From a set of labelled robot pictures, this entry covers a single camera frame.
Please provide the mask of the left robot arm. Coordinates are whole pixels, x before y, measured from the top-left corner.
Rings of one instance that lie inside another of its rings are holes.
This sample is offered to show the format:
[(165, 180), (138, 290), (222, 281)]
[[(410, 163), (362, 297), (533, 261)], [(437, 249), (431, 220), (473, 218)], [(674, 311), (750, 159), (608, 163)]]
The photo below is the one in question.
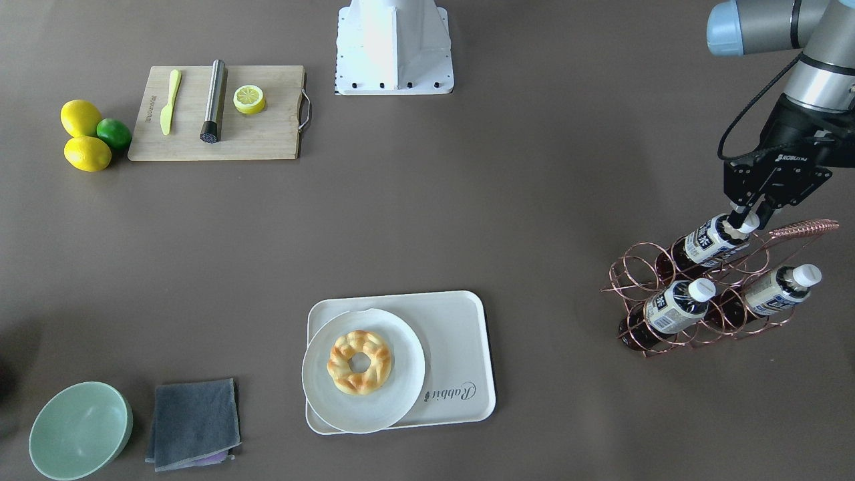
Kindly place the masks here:
[(751, 213), (758, 225), (797, 205), (831, 177), (853, 167), (854, 8), (852, 1), (727, 1), (707, 22), (707, 46), (718, 57), (789, 51), (787, 84), (751, 152), (721, 150), (729, 223)]

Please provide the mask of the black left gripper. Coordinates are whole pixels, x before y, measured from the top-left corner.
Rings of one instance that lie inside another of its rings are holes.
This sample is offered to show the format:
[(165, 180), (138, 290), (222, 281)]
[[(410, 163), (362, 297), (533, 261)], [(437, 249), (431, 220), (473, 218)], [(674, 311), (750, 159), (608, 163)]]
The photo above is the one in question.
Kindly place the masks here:
[(755, 210), (758, 230), (785, 205), (797, 205), (825, 180), (831, 168), (854, 165), (854, 116), (822, 112), (780, 95), (761, 129), (755, 150), (724, 158), (723, 191), (733, 202), (727, 222), (740, 228)]

